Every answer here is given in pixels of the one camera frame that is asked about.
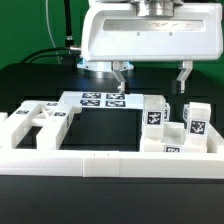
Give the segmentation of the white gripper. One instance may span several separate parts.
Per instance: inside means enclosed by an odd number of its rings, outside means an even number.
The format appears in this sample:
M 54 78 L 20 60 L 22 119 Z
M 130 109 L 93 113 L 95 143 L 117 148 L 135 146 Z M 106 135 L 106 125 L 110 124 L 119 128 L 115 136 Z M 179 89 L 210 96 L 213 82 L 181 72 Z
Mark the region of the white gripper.
M 81 54 L 87 61 L 183 61 L 176 82 L 177 92 L 184 93 L 192 61 L 221 56 L 221 21 L 219 3 L 184 3 L 173 16 L 158 17 L 139 16 L 129 1 L 96 1 L 85 16 Z M 112 73 L 124 94 L 126 80 L 118 62 L 112 63 Z

